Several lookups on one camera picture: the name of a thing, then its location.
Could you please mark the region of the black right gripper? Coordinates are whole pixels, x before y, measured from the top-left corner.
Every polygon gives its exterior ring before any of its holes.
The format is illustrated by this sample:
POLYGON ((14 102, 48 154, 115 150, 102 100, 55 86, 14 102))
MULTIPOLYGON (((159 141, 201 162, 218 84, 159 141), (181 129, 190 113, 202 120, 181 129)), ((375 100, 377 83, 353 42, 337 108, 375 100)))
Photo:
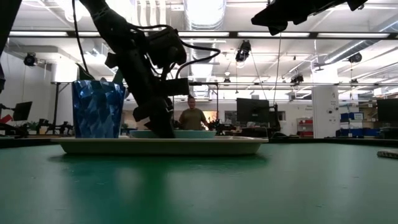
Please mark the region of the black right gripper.
POLYGON ((288 22, 299 24, 308 16, 343 3, 343 0, 277 0, 252 17, 251 23, 267 27, 270 35, 276 35, 286 30, 288 22))

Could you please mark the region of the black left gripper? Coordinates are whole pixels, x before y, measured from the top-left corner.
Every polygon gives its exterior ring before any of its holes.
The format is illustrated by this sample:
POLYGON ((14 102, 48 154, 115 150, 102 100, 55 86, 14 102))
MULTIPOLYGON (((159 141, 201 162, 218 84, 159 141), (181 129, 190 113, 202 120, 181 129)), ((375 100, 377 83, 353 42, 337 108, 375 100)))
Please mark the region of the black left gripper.
POLYGON ((109 53, 105 65, 118 67, 137 107, 133 110, 134 119, 139 122, 147 118, 144 126, 153 129, 160 138, 174 138, 171 115, 174 106, 171 96, 189 94, 187 78, 163 80, 152 73, 150 65, 139 50, 124 50, 117 54, 109 53))

